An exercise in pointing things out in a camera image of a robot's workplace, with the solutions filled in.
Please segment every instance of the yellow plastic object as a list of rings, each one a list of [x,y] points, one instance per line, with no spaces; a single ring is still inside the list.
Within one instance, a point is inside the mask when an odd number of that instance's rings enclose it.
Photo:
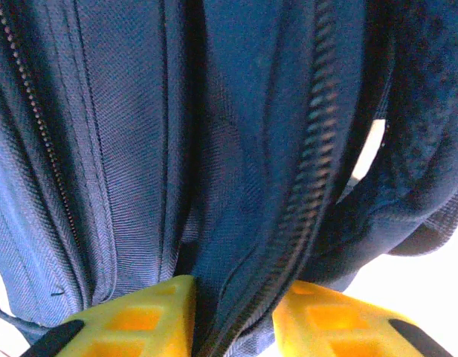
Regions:
[[[283,357],[422,357],[388,322],[404,316],[315,284],[296,281],[272,317]]]
[[[181,275],[71,316],[83,329],[58,357],[185,357],[193,342],[196,285]]]

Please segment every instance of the zipper teeth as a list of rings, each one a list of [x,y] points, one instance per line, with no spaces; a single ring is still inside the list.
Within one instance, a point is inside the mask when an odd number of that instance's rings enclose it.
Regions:
[[[70,209],[67,191],[64,186],[60,162],[57,158],[57,154],[54,149],[54,143],[52,142],[51,137],[49,135],[48,126],[45,122],[45,119],[43,118],[42,107],[36,96],[36,89],[33,84],[33,76],[30,72],[30,69],[28,68],[27,63],[25,62],[24,54],[19,49],[19,39],[16,36],[16,32],[13,31],[9,19],[6,17],[2,2],[0,2],[0,20],[4,29],[6,39],[9,42],[10,49],[13,52],[13,58],[18,67],[21,83],[25,87],[28,104],[32,108],[33,116],[39,128],[41,140],[45,146],[47,157],[51,163],[54,179],[59,190],[60,198],[64,205],[65,215],[67,216],[72,235],[74,236],[75,243],[77,244],[77,248],[80,251],[80,241],[78,239],[74,217],[72,216],[72,212]]]
[[[246,323],[254,317],[258,309],[268,309],[273,301],[274,290],[282,291],[287,288],[287,281],[281,283],[281,272],[287,266],[295,271],[303,259],[306,247],[310,244],[308,238],[315,226],[326,185],[331,176],[333,149],[335,147],[337,106],[335,90],[335,19],[332,0],[315,1],[315,47],[313,57],[313,74],[310,91],[309,118],[306,129],[306,140],[303,142],[301,161],[297,167],[297,175],[291,187],[291,193],[284,207],[283,215],[277,225],[277,232],[271,251],[281,258],[272,267],[271,273],[262,289],[251,302],[242,310],[234,324],[225,332],[212,356],[222,356]],[[205,356],[205,347],[211,350],[214,340],[204,344],[201,355]]]

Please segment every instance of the zipper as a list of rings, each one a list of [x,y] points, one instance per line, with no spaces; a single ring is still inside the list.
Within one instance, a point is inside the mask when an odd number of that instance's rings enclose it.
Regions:
[[[198,356],[223,356],[241,331],[275,307],[301,269],[328,192],[336,139],[335,12],[332,0],[315,0],[313,72],[306,136],[288,201],[268,246],[277,257],[262,288],[234,309],[219,331],[210,330]]]
[[[74,216],[71,212],[69,204],[70,201],[68,198],[67,190],[65,188],[60,160],[58,159],[56,151],[54,149],[54,142],[52,141],[50,133],[48,131],[48,126],[44,118],[44,111],[42,110],[42,106],[38,100],[36,87],[33,82],[33,75],[29,68],[28,61],[26,61],[25,53],[19,46],[19,38],[16,35],[16,32],[13,30],[13,24],[10,20],[10,16],[8,16],[9,13],[9,9],[7,9],[4,6],[4,4],[0,1],[0,21],[2,24],[2,29],[4,31],[4,36],[7,39],[9,47],[13,53],[13,58],[18,68],[20,81],[26,93],[28,105],[30,106],[31,111],[33,113],[35,119],[34,122],[39,129],[39,137],[41,138],[41,141],[45,147],[48,163],[52,168],[54,181],[59,191],[59,196],[64,207],[65,215],[67,216],[72,236],[77,246],[77,250],[82,256],[83,250],[79,235],[77,233],[77,228],[75,226]]]

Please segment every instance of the zipper track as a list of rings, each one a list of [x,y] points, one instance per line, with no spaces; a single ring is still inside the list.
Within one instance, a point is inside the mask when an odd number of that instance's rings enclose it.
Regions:
[[[31,107],[33,116],[35,118],[35,123],[39,129],[39,136],[45,146],[49,164],[52,167],[54,181],[56,182],[57,189],[59,190],[59,195],[64,206],[65,215],[67,216],[72,236],[74,237],[78,251],[81,253],[82,250],[80,239],[77,234],[74,216],[72,215],[69,205],[68,194],[67,190],[65,189],[60,161],[57,158],[57,154],[54,149],[55,146],[48,131],[48,126],[44,118],[42,106],[38,100],[38,96],[36,95],[37,92],[33,82],[33,75],[28,66],[28,62],[26,61],[25,53],[22,48],[19,47],[19,38],[16,35],[16,32],[13,30],[13,24],[10,21],[10,17],[7,15],[9,13],[7,10],[8,9],[6,9],[3,3],[0,1],[0,21],[4,31],[4,36],[6,37],[10,49],[13,53],[13,58],[20,74],[19,76],[21,79],[21,84],[24,87],[28,99],[28,104]]]
[[[315,47],[306,139],[297,175],[279,218],[267,257],[277,257],[261,290],[242,307],[225,332],[213,331],[198,356],[223,356],[248,322],[277,303],[301,269],[332,174],[336,138],[335,12],[332,0],[315,0]]]

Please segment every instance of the backpack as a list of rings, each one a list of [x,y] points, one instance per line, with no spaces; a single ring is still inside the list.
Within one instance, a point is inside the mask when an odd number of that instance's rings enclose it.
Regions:
[[[0,316],[30,343],[191,274],[193,354],[256,356],[295,279],[457,223],[458,1],[0,0]]]

